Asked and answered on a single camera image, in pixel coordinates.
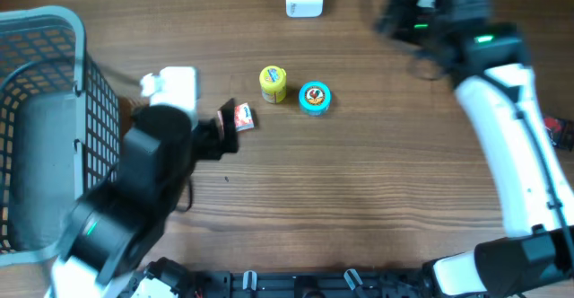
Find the red snack box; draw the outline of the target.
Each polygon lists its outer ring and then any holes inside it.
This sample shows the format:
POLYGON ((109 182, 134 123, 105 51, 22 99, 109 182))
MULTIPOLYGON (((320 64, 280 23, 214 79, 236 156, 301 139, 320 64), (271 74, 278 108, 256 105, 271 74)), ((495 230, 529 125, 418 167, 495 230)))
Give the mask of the red snack box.
MULTIPOLYGON (((216 126, 218 127, 219 132, 220 132, 221 124, 220 124, 220 118, 219 118, 218 111, 217 111, 216 126)), ((237 132, 252 129, 255 127, 255 120, 253 118, 251 109, 246 102, 242 103, 240 105, 236 105, 236 108, 235 108, 235 125, 236 125, 237 132)))

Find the yellow cylindrical container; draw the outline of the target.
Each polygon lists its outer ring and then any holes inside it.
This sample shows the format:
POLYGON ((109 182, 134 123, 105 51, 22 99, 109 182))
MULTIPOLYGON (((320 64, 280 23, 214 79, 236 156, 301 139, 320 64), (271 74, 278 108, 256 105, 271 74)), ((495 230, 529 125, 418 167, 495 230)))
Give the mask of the yellow cylindrical container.
POLYGON ((279 66, 265 67, 260 72, 259 83, 267 102, 277 104, 286 97, 286 72, 279 66))

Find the teal tin can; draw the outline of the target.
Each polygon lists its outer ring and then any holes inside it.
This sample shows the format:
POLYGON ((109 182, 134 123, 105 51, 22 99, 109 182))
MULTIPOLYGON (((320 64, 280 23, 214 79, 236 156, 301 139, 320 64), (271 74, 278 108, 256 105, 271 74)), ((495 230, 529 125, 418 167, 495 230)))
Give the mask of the teal tin can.
POLYGON ((332 101, 332 93, 324 83, 311 81, 300 88, 298 100, 302 112, 318 117, 328 112, 332 101))

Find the red silver foil packet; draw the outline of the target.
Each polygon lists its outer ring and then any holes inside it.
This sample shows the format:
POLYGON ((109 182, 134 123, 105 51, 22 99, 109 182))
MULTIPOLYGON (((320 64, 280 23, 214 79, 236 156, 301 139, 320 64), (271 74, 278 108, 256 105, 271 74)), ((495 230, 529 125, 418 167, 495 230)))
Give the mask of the red silver foil packet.
POLYGON ((551 139, 552 146, 557 149, 573 151, 573 121, 543 115, 544 126, 551 139))

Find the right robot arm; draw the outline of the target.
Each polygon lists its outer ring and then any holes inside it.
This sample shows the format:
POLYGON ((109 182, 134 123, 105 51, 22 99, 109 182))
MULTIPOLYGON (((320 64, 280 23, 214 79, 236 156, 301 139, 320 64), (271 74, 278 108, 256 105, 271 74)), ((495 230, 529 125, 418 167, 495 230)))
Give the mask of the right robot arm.
POLYGON ((510 297, 573 276, 573 191, 548 136, 518 26, 491 0, 387 0, 377 31, 452 83, 489 165, 505 237, 425 263, 425 297, 510 297))

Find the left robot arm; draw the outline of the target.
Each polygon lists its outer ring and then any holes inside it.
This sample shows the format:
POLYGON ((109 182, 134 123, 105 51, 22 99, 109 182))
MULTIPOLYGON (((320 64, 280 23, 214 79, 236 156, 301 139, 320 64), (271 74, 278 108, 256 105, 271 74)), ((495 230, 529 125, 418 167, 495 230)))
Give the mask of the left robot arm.
POLYGON ((119 297, 178 210, 199 161, 239 150, 236 102, 194 123, 173 105, 133 112, 118 161, 64 220, 48 297, 119 297))

